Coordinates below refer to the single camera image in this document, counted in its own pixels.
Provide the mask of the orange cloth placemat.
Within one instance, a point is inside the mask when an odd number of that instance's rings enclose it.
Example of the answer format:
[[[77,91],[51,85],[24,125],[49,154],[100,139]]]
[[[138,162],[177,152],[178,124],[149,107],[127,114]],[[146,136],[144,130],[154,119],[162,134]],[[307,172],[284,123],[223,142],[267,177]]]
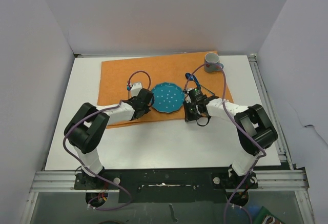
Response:
[[[151,111],[142,118],[108,125],[109,129],[126,127],[153,121],[183,119],[182,102],[184,88],[196,84],[186,79],[186,73],[194,73],[206,95],[215,93],[232,101],[228,85],[221,72],[207,73],[204,70],[206,52],[183,53],[143,58],[109,60],[101,63],[98,105],[108,106],[127,100],[132,92],[129,86],[141,83],[154,93],[155,102]]]

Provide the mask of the blue white mug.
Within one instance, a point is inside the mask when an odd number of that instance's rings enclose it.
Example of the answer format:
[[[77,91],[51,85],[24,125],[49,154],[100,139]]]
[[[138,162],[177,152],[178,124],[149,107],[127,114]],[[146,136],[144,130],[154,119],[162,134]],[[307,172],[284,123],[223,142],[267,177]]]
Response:
[[[206,73],[221,72],[224,66],[217,53],[209,52],[204,56],[204,70]]]

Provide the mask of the blue plastic knife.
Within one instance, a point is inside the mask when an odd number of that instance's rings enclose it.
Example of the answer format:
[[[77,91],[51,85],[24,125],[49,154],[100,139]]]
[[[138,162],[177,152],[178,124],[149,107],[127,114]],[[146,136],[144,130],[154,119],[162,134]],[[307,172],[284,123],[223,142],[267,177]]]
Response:
[[[208,88],[206,88],[205,86],[203,86],[203,85],[201,85],[201,84],[199,84],[199,88],[204,88],[206,91],[208,91],[208,92],[211,93],[212,95],[215,95],[215,96],[216,96],[216,94],[215,94],[213,91],[209,90]]]

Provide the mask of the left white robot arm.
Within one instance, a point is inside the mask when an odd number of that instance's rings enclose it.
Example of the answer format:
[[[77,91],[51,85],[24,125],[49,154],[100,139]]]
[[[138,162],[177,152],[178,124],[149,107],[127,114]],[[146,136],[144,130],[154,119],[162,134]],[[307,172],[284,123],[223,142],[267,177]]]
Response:
[[[97,147],[108,125],[123,121],[133,121],[150,112],[154,103],[153,93],[142,88],[136,96],[121,100],[118,104],[101,109],[84,103],[64,130],[63,148],[73,156],[87,174],[86,183],[92,188],[104,184],[104,169]]]

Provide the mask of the blue polka dot plate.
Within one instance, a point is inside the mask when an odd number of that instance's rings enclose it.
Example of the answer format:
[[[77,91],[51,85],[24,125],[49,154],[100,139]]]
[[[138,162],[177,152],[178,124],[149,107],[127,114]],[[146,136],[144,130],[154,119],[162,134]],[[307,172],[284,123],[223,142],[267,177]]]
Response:
[[[175,83],[160,83],[155,85],[151,92],[154,94],[152,107],[160,113],[173,113],[181,109],[185,94],[182,88]]]

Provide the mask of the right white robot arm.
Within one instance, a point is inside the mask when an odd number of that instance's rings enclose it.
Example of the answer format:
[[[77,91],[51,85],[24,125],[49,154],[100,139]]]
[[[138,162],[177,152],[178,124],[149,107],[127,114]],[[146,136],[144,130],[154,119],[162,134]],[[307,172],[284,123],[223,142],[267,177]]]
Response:
[[[199,88],[189,89],[183,102],[185,121],[198,121],[212,117],[230,121],[237,129],[242,147],[230,165],[228,175],[231,186],[239,188],[259,159],[267,155],[266,149],[278,139],[277,131],[262,105],[242,106],[212,95],[206,96]]]

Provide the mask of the blue plastic spoon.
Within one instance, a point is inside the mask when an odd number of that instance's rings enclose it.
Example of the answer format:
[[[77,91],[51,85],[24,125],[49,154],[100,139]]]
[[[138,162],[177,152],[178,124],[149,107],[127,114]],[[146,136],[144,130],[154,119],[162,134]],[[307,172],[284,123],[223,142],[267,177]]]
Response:
[[[185,78],[186,78],[187,80],[189,80],[189,81],[194,82],[194,83],[196,84],[196,86],[197,86],[199,89],[201,89],[201,85],[200,85],[198,79],[197,79],[194,75],[192,75],[191,73],[187,72],[187,73],[185,74]]]

